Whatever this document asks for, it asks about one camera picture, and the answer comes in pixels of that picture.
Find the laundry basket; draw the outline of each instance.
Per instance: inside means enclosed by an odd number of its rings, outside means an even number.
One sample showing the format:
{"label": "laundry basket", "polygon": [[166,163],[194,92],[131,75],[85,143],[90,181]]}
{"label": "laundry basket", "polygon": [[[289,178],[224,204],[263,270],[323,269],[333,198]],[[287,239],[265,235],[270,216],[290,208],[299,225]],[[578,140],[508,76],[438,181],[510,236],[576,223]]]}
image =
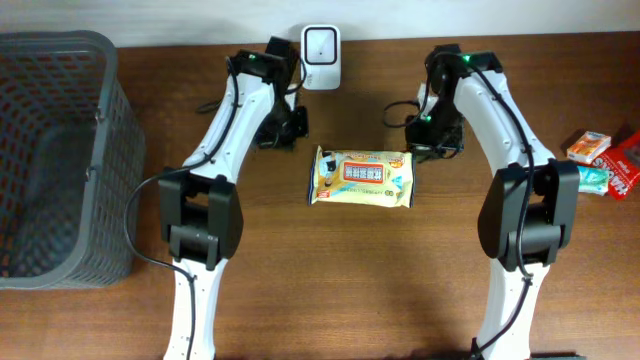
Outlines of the laundry basket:
{"label": "laundry basket", "polygon": [[0,35],[0,289],[129,274],[122,214],[145,144],[116,70],[95,32]]}

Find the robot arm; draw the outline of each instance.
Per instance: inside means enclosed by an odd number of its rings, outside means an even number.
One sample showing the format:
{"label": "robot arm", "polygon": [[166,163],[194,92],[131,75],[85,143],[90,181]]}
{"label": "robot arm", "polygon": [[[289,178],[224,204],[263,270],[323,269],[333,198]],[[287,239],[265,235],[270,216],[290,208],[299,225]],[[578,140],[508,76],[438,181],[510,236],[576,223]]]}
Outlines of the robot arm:
{"label": "robot arm", "polygon": [[[298,53],[288,41],[271,38],[265,53],[240,51],[230,59],[227,89],[202,142],[184,166],[206,163],[159,181],[162,237],[173,264],[194,280],[175,274],[171,339],[165,360],[211,360],[215,357],[213,323],[222,273],[234,255],[243,218],[235,184],[252,144],[293,146],[307,135],[304,108],[296,108],[289,91]],[[207,204],[190,201],[206,194]],[[195,308],[193,345],[189,352]]]}
{"label": "robot arm", "polygon": [[[449,56],[439,56],[439,52]],[[472,352],[475,359],[529,359],[529,331],[540,285],[549,265],[555,261],[557,251],[569,242],[577,201],[578,171],[571,162],[556,161],[538,141],[515,105],[502,67],[493,53],[463,55],[457,45],[445,45],[437,47],[427,63],[431,67],[427,71],[437,79],[432,83],[432,90],[438,96],[427,97],[422,121],[407,126],[408,142],[415,140],[416,134],[438,133],[447,123],[461,121],[464,117],[478,138],[494,175],[478,219],[480,242],[491,258],[491,278],[485,320],[474,339]],[[515,114],[529,140],[533,164],[529,163],[514,119],[475,70],[482,72]],[[428,94],[424,86],[418,93],[421,104]],[[544,198],[539,204],[529,205],[527,210],[522,254],[525,268],[533,278],[531,285],[523,291],[515,237],[529,171],[534,171],[536,193]],[[483,348],[514,318],[507,332]]]}

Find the small box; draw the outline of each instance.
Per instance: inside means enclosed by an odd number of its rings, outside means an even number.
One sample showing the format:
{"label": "small box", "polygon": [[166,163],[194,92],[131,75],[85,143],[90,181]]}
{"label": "small box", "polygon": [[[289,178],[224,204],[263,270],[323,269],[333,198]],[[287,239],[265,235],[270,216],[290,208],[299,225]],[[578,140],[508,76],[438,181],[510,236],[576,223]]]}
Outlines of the small box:
{"label": "small box", "polygon": [[593,159],[611,146],[611,136],[587,131],[569,149],[567,157],[583,164],[591,164]]}

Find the yellow package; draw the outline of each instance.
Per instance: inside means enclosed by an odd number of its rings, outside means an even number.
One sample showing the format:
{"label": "yellow package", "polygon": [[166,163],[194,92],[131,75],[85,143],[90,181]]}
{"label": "yellow package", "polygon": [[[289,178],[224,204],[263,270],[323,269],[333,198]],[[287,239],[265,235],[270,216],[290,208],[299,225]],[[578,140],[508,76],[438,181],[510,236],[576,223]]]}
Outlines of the yellow package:
{"label": "yellow package", "polygon": [[384,207],[413,205],[413,157],[392,151],[323,151],[311,168],[309,204],[316,201]]}

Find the wooden table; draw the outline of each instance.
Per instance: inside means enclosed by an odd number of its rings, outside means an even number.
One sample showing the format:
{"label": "wooden table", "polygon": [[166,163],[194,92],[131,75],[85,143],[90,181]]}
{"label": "wooden table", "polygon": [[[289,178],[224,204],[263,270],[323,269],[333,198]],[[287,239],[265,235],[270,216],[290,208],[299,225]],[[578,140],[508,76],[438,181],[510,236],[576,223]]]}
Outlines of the wooden table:
{"label": "wooden table", "polygon": [[[411,99],[436,44],[494,50],[531,128],[557,157],[578,129],[640,129],[640,34],[359,41],[343,44],[340,89],[302,91],[311,135],[293,152],[248,154],[238,185],[245,227],[215,323],[223,359],[380,359],[467,350],[484,317],[489,262],[476,219],[491,183],[467,127],[464,153],[422,164],[415,207],[306,204],[318,144],[401,150],[382,107]],[[209,126],[195,115],[225,86],[223,56],[264,45],[122,49],[119,79],[147,136],[145,173],[178,166]],[[139,243],[169,259],[158,198],[141,200]],[[640,354],[640,189],[621,202],[580,195],[571,244],[543,284],[534,352],[590,359]],[[130,278],[87,291],[0,292],[0,358],[160,359],[173,274],[136,262]]]}

